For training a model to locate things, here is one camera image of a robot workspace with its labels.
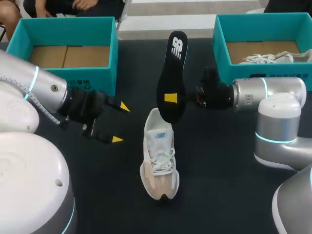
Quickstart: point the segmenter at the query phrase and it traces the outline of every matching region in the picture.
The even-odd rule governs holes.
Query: shoelace
[[[276,63],[274,60],[276,59],[274,55],[258,55],[248,56],[244,58],[247,62],[254,63]]]
[[[173,163],[171,160],[174,157],[176,151],[174,148],[171,148],[171,152],[171,154],[168,154],[163,150],[159,150],[153,157],[151,157],[151,154],[149,154],[150,160],[152,162],[153,175],[163,176],[172,172]]]

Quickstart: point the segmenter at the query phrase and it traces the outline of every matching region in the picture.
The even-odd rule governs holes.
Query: teal shoe box
[[[297,52],[282,48],[282,45],[291,41],[296,45]],[[250,42],[272,42],[275,45],[272,51],[280,49],[279,53],[304,53],[312,49],[312,19],[308,13],[217,15],[213,50],[220,79],[227,84],[237,78],[300,77],[308,91],[312,91],[312,63],[234,64],[231,62],[231,55],[240,54],[241,50],[229,53],[228,46],[232,42],[246,42],[250,51],[247,56],[253,56],[256,51],[251,44],[247,44]],[[266,54],[275,55],[268,49]]]
[[[34,64],[67,80],[69,88],[115,95],[118,39],[114,17],[21,19],[6,52],[30,62],[36,53],[38,63],[49,64]]]

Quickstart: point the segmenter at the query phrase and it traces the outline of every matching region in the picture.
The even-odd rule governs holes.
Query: beige suede panel
[[[146,189],[157,200],[165,194],[168,198],[173,198],[176,193],[177,178],[175,177],[175,187],[172,189],[172,173],[167,175],[154,176],[151,171],[150,163],[143,163],[143,179]]]

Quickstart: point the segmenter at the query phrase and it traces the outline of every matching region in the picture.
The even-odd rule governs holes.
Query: black insole
[[[165,63],[156,90],[159,112],[168,123],[179,122],[185,111],[186,91],[183,68],[187,47],[188,40],[185,33],[174,31],[170,34]],[[165,94],[177,94],[177,103],[165,101]]]

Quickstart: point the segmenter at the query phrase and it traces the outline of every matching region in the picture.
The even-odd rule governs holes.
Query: white sneaker
[[[303,54],[292,54],[284,51],[277,55],[254,55],[244,59],[246,62],[240,64],[312,62],[312,49]]]
[[[140,174],[147,193],[155,200],[172,199],[179,188],[174,132],[160,116],[158,108],[147,117],[143,141],[144,161]]]

